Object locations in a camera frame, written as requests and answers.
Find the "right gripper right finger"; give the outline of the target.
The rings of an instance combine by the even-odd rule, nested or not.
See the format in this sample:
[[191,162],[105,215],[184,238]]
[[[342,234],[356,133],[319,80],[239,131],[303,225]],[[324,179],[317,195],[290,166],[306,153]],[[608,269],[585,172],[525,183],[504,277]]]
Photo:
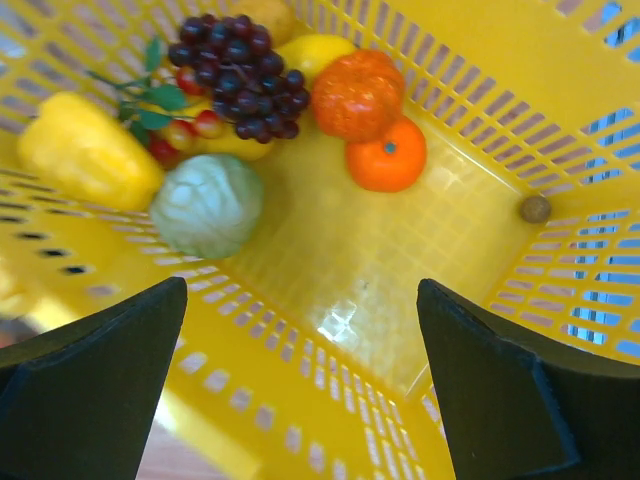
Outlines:
[[635,479],[639,369],[490,313],[432,279],[419,323],[459,479]]

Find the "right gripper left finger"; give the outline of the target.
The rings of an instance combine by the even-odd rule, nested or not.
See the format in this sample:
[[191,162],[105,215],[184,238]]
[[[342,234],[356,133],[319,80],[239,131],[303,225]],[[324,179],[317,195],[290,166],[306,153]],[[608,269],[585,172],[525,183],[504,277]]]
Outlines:
[[186,306],[171,277],[3,348],[2,478],[135,478]]

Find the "orange tangerine fruit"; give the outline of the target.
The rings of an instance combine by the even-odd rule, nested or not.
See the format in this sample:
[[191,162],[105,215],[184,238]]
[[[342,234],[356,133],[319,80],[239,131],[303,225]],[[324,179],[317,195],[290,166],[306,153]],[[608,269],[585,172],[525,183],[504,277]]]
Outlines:
[[380,138],[345,147],[347,170],[361,188],[397,193],[411,187],[427,164],[426,138],[407,116],[401,117]]

